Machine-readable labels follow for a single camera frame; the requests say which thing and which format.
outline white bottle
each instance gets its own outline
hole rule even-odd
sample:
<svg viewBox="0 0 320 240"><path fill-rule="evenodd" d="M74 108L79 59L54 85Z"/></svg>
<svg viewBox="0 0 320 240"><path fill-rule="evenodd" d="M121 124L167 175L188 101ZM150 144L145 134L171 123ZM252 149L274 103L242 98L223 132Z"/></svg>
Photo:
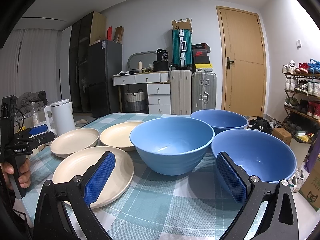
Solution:
<svg viewBox="0 0 320 240"><path fill-rule="evenodd" d="M139 73L142 73L142 62L139 60Z"/></svg>
<svg viewBox="0 0 320 240"><path fill-rule="evenodd" d="M33 121L33 127L36 127L39 124L39 114L38 114L38 110L35 107L35 102L31 102L31 106L32 106L32 121Z"/></svg>

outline refrigerator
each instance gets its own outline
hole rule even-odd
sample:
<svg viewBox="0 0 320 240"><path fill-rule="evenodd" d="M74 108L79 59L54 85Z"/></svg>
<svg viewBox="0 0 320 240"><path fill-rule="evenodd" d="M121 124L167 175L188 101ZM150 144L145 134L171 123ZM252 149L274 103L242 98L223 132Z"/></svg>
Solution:
<svg viewBox="0 0 320 240"><path fill-rule="evenodd" d="M120 111L119 94L112 77L122 71L122 45L103 40L88 50L89 98L93 117Z"/></svg>

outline light blue bowl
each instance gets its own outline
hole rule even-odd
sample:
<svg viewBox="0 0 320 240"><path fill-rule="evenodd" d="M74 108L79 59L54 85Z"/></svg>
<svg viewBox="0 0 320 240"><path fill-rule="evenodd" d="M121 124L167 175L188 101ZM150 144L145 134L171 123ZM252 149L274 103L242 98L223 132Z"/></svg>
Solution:
<svg viewBox="0 0 320 240"><path fill-rule="evenodd" d="M249 176L264 182L278 183L295 172L297 160L293 151L278 138L250 129L226 130L215 136L211 144L213 155L226 152ZM216 169L221 186L228 187Z"/></svg>
<svg viewBox="0 0 320 240"><path fill-rule="evenodd" d="M217 109L199 110L191 114L195 118L212 126L215 134L230 129L243 129L249 121L242 115Z"/></svg>
<svg viewBox="0 0 320 240"><path fill-rule="evenodd" d="M144 122L130 133L141 159L155 172L180 175L192 171L214 138L207 123L189 117Z"/></svg>

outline black box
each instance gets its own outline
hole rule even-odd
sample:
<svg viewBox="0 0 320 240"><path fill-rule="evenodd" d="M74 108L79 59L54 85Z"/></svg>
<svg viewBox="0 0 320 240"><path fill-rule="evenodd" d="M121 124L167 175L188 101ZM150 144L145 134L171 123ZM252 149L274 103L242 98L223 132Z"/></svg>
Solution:
<svg viewBox="0 0 320 240"><path fill-rule="evenodd" d="M201 49L201 50L193 50L192 51L192 55L194 57L199 57L199 56L207 56L208 55L208 52L204 49Z"/></svg>
<svg viewBox="0 0 320 240"><path fill-rule="evenodd" d="M208 53L211 52L209 45L206 43L192 45L192 50L206 50Z"/></svg>
<svg viewBox="0 0 320 240"><path fill-rule="evenodd" d="M193 57L193 63L194 64L210 63L210 59L209 59L209 56L197 56L197 57Z"/></svg>

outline beige plate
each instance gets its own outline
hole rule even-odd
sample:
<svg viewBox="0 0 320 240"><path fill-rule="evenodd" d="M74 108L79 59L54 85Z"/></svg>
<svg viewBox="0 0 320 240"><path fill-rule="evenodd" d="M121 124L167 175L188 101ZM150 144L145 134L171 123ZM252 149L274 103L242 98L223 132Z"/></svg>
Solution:
<svg viewBox="0 0 320 240"><path fill-rule="evenodd" d="M106 146L112 146L124 151L134 151L130 141L130 133L143 122L123 122L105 129L100 135L100 141Z"/></svg>
<svg viewBox="0 0 320 240"><path fill-rule="evenodd" d="M119 198L129 187L134 166L131 157L125 151L108 146L98 146L84 149L64 159L53 174L53 183L70 181L76 175L83 175L85 171L101 158L105 151L112 152L116 157L116 166L107 180L100 196L91 208L105 206Z"/></svg>
<svg viewBox="0 0 320 240"><path fill-rule="evenodd" d="M66 158L75 152L95 146L98 139L99 132L96 129L76 129L55 139L51 144L51 151L58 157Z"/></svg>

